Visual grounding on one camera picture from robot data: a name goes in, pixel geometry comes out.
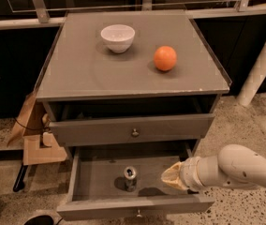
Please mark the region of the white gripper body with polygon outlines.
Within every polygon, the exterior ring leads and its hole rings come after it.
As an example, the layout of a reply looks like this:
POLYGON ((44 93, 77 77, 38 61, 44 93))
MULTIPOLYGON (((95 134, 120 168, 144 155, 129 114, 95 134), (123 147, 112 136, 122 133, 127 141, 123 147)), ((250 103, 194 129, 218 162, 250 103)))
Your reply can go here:
POLYGON ((200 180, 201 157, 190 157, 181 163, 180 179, 191 191, 198 192, 204 190, 206 186, 200 180))

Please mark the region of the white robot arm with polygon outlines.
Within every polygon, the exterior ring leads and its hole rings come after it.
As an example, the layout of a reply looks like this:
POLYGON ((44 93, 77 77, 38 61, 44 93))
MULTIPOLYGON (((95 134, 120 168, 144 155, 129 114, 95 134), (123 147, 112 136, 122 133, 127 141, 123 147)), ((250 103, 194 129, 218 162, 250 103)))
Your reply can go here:
POLYGON ((210 157, 190 157, 161 174, 168 186, 198 192, 210 187, 266 188, 266 158, 239 144, 223 147, 210 157))

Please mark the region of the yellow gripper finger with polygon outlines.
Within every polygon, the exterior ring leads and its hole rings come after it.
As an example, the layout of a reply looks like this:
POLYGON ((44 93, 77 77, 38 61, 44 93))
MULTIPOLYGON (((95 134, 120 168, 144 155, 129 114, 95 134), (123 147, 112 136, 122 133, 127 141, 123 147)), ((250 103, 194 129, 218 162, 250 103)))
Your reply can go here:
POLYGON ((176 162, 161 174, 161 181, 172 188, 188 190, 188 186, 181 180, 180 171, 181 162, 176 162))

